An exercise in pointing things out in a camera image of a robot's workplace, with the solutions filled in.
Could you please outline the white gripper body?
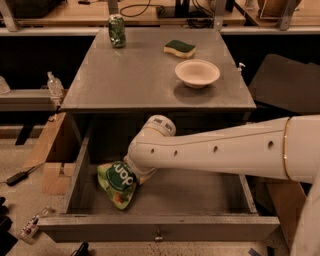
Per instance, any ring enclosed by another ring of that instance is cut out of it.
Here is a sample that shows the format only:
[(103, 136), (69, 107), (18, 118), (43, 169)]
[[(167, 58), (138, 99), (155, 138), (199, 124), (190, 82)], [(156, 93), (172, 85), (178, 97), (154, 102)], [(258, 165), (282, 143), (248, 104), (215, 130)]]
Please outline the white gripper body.
[(136, 178), (138, 175), (147, 175), (153, 174), (156, 172), (156, 169), (153, 167), (139, 167), (129, 156), (124, 157), (124, 162), (128, 165), (130, 170), (135, 174)]

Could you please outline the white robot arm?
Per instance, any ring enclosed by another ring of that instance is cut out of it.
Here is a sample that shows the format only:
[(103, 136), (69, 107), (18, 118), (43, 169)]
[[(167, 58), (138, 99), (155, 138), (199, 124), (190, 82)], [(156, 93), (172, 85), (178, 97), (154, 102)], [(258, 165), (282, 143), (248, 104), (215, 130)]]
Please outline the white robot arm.
[(148, 119), (125, 162), (139, 182), (159, 169), (201, 170), (309, 183), (290, 256), (320, 255), (320, 116), (284, 117), (177, 136), (165, 116)]

